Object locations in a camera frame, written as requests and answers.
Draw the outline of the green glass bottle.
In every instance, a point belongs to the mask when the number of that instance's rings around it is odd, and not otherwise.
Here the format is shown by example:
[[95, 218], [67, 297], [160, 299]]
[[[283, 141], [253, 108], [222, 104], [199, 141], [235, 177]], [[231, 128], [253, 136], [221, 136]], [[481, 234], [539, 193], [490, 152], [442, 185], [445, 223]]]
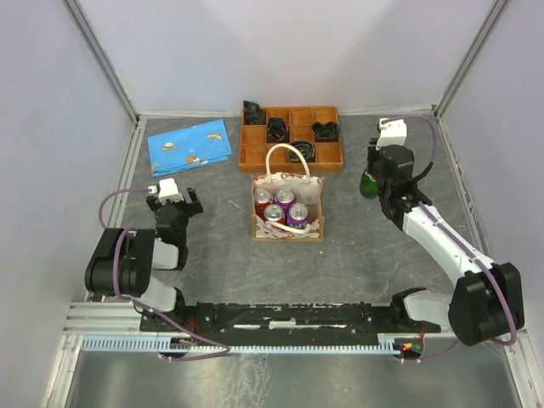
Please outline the green glass bottle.
[[366, 170], [360, 178], [360, 194], [366, 199], [374, 199], [378, 196], [377, 181]]

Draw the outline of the purple soda can front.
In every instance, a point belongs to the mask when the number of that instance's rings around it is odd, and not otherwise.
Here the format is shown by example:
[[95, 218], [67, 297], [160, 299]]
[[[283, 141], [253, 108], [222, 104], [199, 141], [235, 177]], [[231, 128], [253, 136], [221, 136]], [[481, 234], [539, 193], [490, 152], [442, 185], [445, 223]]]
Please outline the purple soda can front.
[[297, 229], [304, 230], [309, 224], [309, 209], [303, 203], [293, 204], [286, 214], [286, 225]]

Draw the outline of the purple soda can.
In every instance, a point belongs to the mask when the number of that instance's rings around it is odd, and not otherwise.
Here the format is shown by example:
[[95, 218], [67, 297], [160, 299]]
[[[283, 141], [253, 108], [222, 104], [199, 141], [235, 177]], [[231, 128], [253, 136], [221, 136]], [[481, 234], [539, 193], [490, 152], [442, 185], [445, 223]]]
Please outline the purple soda can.
[[281, 188], [275, 194], [275, 204], [282, 207], [285, 211], [297, 203], [297, 197], [292, 189]]
[[309, 209], [303, 203], [293, 204], [286, 214], [286, 225], [297, 229], [304, 230], [309, 224]]

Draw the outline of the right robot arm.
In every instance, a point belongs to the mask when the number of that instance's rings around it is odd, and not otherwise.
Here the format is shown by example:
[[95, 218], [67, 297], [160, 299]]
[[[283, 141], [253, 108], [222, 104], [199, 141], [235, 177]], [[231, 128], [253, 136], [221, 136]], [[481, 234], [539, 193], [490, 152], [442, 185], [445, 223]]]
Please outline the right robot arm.
[[369, 143], [366, 171], [377, 183], [382, 213], [415, 240], [449, 277], [450, 295], [416, 289], [390, 311], [391, 325], [410, 332], [421, 321], [450, 329], [466, 346], [485, 341], [510, 346], [524, 326], [521, 276], [469, 244], [419, 190], [428, 173], [413, 173], [415, 155], [402, 144]]

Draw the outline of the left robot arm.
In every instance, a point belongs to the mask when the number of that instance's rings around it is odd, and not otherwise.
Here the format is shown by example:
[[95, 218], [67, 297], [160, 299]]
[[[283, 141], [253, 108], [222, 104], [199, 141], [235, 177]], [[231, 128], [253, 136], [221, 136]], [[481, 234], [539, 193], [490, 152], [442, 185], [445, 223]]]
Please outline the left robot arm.
[[92, 294], [136, 300], [160, 311], [159, 322], [171, 332], [188, 321], [183, 293], [152, 276], [156, 270], [181, 270], [188, 258], [187, 227], [203, 212], [193, 188], [188, 197], [180, 192], [161, 197], [162, 189], [146, 197], [156, 222], [153, 229], [134, 229], [125, 235], [120, 228], [107, 228], [99, 239], [85, 271], [85, 287]]

